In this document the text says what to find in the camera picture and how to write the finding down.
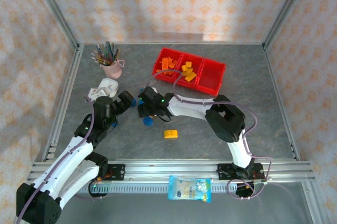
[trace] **red compartment box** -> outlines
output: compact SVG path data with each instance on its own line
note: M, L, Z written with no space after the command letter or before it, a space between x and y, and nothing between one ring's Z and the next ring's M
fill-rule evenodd
M164 47L153 65L152 75L154 75L157 70L162 70L162 59L164 57L171 57L177 60L178 63L174 69L178 71L182 71L181 66L185 65L186 62L192 62L193 72L196 73L196 77L190 82L182 77L177 82L178 85L210 95L218 95L222 85L222 78L226 71L225 63ZM159 74L156 76L157 79L170 83L174 83L178 77L178 73L173 73L172 75Z

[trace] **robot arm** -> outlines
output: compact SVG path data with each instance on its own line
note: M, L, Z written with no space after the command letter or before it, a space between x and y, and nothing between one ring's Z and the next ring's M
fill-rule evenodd
M92 179L103 177L107 172L107 158L93 150L106 137L107 130L116 117L132 104L133 97L128 91L113 101L108 96L97 98L93 104L94 124L86 140L91 114L78 126L69 145L50 168L31 185L23 183L16 193L16 215L19 216L29 198L37 189L28 205L23 220L32 224L54 224L70 198Z
M138 106L138 114L141 118L149 115L167 115L189 116L207 121L216 136L228 144L233 157L233 169L238 178L250 176L254 159L248 155L243 143L245 115L235 105L207 104L229 101L227 97L218 95L215 99L201 100L179 96L184 101L190 101L188 103L179 101L172 93L162 96L151 87L146 87L139 97L144 101Z

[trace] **wall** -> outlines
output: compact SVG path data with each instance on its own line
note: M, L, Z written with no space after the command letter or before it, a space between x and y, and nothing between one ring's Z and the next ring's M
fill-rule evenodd
M56 0L79 42L262 43L285 0Z
M297 0L268 52L303 160L337 220L337 0Z
M1 0L0 223L41 155L73 55L44 0Z

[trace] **gray mat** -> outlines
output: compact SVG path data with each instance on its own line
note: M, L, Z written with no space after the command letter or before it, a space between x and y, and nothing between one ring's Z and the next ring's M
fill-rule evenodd
M129 90L134 96L151 77L153 63L162 47L171 47L195 55L225 62L227 64L220 94L230 100L248 105L257 114L259 123L247 136L250 150L255 155L273 158L292 158L288 136L285 131L279 104L271 76L267 68L262 46L258 45L116 45L122 49L120 58L125 60L122 76L117 79L120 92ZM91 59L93 45L84 47L72 95L67 108L56 156L68 145L77 126L91 112L84 102L91 87L98 87L103 70ZM165 94L172 85L160 80L153 84ZM211 96L177 87L177 93L193 98ZM246 125L253 123L246 113ZM177 139L164 139L164 131L177 129ZM130 108L118 117L118 125L96 148L96 152L109 159L118 158L222 158L231 160L227 144L218 139L207 122L173 117L164 123L155 119L151 127L138 118L137 109Z
M57 224L311 224L300 183L268 184L254 199L219 193L211 203L167 200L165 194L115 194L102 201L73 198Z

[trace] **pink cup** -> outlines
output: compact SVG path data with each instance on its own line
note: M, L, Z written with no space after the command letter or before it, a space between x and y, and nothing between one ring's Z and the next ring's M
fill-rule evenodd
M110 66L100 65L100 67L104 70L104 73L107 78L117 79L122 74L122 68L124 67L124 60L117 60Z

